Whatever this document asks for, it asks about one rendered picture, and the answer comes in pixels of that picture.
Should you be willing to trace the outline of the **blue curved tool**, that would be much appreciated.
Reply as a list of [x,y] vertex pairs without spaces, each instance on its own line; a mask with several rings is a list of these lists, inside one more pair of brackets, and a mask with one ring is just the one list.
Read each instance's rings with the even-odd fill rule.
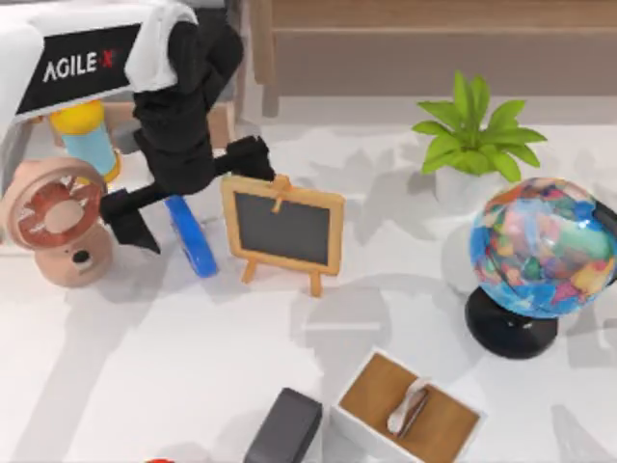
[[218,267],[207,243],[201,224],[181,196],[171,196],[164,201],[171,223],[182,250],[194,272],[201,278],[215,275]]

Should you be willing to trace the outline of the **green plant in white pot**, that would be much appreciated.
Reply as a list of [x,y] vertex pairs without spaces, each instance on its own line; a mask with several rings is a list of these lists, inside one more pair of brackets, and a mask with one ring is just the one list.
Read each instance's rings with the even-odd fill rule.
[[538,168],[531,148],[547,138],[519,123],[522,99],[509,99],[491,111],[491,89],[479,74],[472,79],[454,71],[450,100],[421,100],[417,106],[430,120],[411,130],[431,138],[420,172],[435,178],[438,202],[452,209],[467,209],[503,182],[522,179],[520,164]]

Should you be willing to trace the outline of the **colourful globe on black base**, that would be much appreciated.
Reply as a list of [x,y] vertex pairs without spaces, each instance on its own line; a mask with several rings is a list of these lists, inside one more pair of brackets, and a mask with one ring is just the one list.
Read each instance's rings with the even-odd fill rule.
[[560,316],[617,283],[617,211],[566,179],[529,178],[482,207],[469,258],[470,333],[500,357],[533,358],[553,344]]

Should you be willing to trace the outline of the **white and grey tool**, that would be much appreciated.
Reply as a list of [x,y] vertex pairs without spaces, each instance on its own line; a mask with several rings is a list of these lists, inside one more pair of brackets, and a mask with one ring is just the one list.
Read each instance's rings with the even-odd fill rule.
[[409,385],[403,399],[387,419],[387,430],[390,434],[402,437],[407,432],[428,399],[428,384],[427,378],[419,377]]

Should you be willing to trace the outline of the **yellow and light blue bottle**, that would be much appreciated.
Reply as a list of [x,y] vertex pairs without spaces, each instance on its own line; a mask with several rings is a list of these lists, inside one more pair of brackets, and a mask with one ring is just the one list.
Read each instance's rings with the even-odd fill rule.
[[100,100],[53,112],[48,119],[68,155],[90,163],[106,182],[119,175],[120,158],[108,133]]

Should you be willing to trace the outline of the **white box with wooden bottom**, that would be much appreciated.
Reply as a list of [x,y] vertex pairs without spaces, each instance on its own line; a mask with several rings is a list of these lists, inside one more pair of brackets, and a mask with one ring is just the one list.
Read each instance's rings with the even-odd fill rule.
[[331,422],[381,463],[456,463],[469,446],[482,414],[430,382],[428,403],[411,429],[396,437],[387,419],[417,375],[375,349],[331,407]]

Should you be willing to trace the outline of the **pink desk fan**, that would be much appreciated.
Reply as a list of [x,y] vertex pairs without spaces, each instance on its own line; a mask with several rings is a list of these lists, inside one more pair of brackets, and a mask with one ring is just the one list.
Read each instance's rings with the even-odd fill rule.
[[81,287],[101,279],[113,260],[110,233],[99,222],[104,178],[88,162],[54,156],[21,162],[0,201],[0,225],[34,253],[50,283]]

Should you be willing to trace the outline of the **wooden cabinet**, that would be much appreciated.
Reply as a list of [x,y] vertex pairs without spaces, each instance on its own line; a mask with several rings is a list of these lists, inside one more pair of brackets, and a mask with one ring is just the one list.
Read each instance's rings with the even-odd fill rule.
[[255,81],[289,96],[617,96],[617,0],[247,0]]

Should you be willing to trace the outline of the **dark grey box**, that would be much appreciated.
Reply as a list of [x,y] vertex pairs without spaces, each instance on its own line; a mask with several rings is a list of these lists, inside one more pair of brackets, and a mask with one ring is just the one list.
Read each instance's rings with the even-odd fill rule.
[[322,417],[321,402],[283,388],[249,445],[243,463],[302,463]]

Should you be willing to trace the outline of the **wooden framed small blackboard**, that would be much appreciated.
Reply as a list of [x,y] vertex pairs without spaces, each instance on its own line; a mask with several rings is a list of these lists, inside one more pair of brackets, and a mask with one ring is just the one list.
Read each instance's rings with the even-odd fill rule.
[[231,254],[246,262],[248,284],[260,264],[308,274],[309,293],[322,295],[321,278],[340,270],[345,199],[274,180],[229,176],[221,181]]

